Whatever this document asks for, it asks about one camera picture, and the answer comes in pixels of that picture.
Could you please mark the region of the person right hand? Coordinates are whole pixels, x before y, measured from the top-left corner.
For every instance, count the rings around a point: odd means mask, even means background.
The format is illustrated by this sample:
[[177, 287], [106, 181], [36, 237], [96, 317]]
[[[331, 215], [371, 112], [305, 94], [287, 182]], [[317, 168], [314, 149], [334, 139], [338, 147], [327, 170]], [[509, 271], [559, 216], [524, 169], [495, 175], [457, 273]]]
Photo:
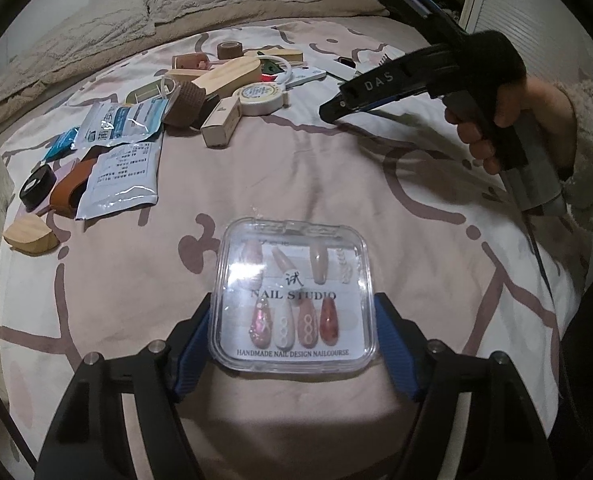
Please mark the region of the person right hand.
[[[519, 84], [507, 84], [498, 90], [495, 124], [512, 126], [523, 112], [531, 112], [543, 133], [543, 143], [558, 170], [574, 166], [577, 141], [577, 120], [571, 100], [550, 82], [528, 76]], [[475, 122], [466, 122], [446, 107], [445, 119], [457, 127], [459, 139], [467, 144], [472, 157], [482, 162], [487, 174], [501, 171], [496, 145], [487, 140]]]

